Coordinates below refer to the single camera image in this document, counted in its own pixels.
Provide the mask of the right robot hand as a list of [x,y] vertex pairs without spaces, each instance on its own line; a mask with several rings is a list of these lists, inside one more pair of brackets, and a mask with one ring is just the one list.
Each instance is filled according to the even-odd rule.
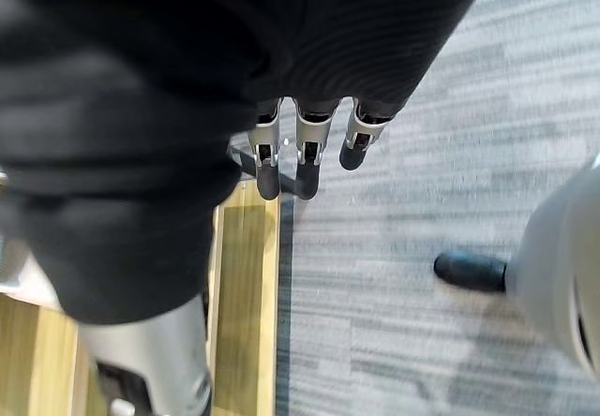
[[278,110],[296,106],[296,193],[404,107],[474,0],[1,0],[1,230],[24,242],[99,374],[139,415],[206,415],[213,213],[247,133],[279,192]]

